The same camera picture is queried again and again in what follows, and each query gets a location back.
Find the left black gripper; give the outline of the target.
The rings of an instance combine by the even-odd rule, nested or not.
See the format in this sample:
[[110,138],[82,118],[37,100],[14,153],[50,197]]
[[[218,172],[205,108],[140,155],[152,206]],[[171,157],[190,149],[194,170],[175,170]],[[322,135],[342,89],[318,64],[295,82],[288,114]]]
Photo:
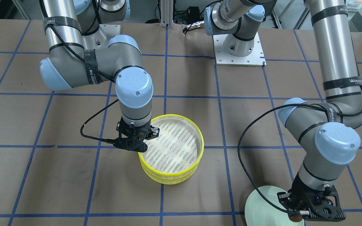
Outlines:
[[324,193],[325,188],[313,189],[296,175],[291,189],[287,192],[278,192],[277,198],[285,208],[280,210],[290,216],[320,216],[324,213],[323,208],[326,203]]

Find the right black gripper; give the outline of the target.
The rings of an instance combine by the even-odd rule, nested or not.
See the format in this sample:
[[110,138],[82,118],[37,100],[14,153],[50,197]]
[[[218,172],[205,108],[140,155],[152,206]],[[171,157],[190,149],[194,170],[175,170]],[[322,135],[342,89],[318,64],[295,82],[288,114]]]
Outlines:
[[116,130],[119,132],[119,140],[122,142],[127,140],[133,142],[152,140],[157,138],[160,133],[158,127],[151,126],[151,120],[140,127],[136,127],[133,122],[127,124],[123,118],[118,122]]

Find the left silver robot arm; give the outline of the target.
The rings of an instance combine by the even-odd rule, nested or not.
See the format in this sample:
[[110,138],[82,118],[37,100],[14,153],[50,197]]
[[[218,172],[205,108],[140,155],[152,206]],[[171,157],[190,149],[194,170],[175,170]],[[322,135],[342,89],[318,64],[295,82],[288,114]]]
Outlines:
[[284,127],[306,151],[291,188],[270,201],[248,173],[240,156],[240,144],[251,122],[240,136],[240,164],[266,207],[309,221],[338,222],[345,219],[336,180],[360,147],[356,128],[362,127],[362,77],[359,75],[348,25],[345,0],[305,0],[311,14],[318,59],[323,77],[325,102],[308,104],[300,98],[287,100],[278,111]]

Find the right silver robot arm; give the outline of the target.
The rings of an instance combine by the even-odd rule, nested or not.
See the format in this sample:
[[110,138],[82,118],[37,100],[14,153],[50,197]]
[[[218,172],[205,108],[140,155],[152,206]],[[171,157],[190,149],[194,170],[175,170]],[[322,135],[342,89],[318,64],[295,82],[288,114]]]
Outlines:
[[151,126],[153,82],[138,44],[128,35],[107,38],[101,26],[126,19],[129,2],[40,0],[39,6],[49,44],[49,57],[40,62],[44,83],[60,91],[111,81],[122,112],[120,143],[158,137]]

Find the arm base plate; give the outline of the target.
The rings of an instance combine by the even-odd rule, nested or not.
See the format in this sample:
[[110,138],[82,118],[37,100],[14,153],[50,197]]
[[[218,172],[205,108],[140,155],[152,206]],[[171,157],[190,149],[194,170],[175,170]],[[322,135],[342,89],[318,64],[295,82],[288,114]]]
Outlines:
[[109,40],[119,34],[121,34],[121,25],[100,24],[98,31],[93,34],[94,48],[99,50],[108,47]]
[[232,34],[214,35],[213,47],[217,66],[255,66],[267,65],[259,33],[253,40],[242,41]]

